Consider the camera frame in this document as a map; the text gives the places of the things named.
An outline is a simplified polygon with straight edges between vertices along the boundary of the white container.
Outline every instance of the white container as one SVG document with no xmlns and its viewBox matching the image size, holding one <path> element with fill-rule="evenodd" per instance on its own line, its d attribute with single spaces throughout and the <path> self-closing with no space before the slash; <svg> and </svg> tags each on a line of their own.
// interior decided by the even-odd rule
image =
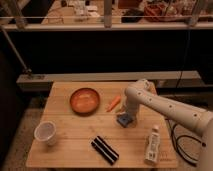
<svg viewBox="0 0 213 171">
<path fill-rule="evenodd" d="M 51 121 L 41 122 L 34 131 L 34 137 L 46 145 L 54 145 L 57 141 L 55 124 Z"/>
<path fill-rule="evenodd" d="M 152 128 L 152 132 L 148 137 L 148 146 L 146 148 L 145 160 L 151 164 L 157 164 L 159 145 L 160 145 L 160 134 L 159 127 L 155 125 Z"/>
</svg>

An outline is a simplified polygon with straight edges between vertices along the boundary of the carrot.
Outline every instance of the carrot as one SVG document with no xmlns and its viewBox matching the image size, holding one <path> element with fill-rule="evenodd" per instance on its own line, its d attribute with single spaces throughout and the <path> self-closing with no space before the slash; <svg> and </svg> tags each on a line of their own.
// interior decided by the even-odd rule
<svg viewBox="0 0 213 171">
<path fill-rule="evenodd" d="M 110 112 L 118 103 L 120 103 L 120 101 L 121 101 L 121 95 L 115 96 L 112 102 L 107 107 L 107 112 Z"/>
</svg>

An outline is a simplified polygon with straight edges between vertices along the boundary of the small blue object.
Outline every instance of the small blue object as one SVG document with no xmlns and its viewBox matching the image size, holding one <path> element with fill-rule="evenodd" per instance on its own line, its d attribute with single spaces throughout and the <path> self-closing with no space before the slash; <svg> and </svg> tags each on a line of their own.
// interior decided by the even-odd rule
<svg viewBox="0 0 213 171">
<path fill-rule="evenodd" d="M 121 124 L 124 128 L 128 126 L 129 123 L 133 122 L 132 116 L 128 113 L 124 113 L 117 116 L 117 121 Z"/>
</svg>

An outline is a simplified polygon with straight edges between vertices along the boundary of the black wall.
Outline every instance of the black wall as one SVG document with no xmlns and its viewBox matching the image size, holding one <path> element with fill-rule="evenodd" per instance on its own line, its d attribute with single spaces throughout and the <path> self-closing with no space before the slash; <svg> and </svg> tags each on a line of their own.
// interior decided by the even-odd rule
<svg viewBox="0 0 213 171">
<path fill-rule="evenodd" d="M 207 81 L 213 78 L 213 30 L 10 32 L 9 35 L 34 73 L 184 69 L 198 70 Z"/>
</svg>

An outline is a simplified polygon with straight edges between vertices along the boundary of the wooden table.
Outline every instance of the wooden table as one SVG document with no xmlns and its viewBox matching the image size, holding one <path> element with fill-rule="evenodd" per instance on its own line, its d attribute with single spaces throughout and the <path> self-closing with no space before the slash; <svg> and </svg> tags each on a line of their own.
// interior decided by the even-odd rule
<svg viewBox="0 0 213 171">
<path fill-rule="evenodd" d="M 123 128 L 116 121 L 116 109 L 106 112 L 110 100 L 122 94 L 130 82 L 55 82 L 52 86 L 41 121 L 53 121 L 58 142 L 47 147 L 34 140 L 28 154 L 27 167 L 35 168 L 152 168 L 144 162 L 146 138 L 154 124 L 159 125 L 161 145 L 156 168 L 176 168 L 173 150 L 164 117 L 141 105 L 137 123 Z M 70 95 L 77 89 L 90 87 L 101 97 L 98 110 L 91 116 L 76 115 L 69 104 Z M 91 146 L 97 136 L 119 153 L 110 166 Z"/>
</svg>

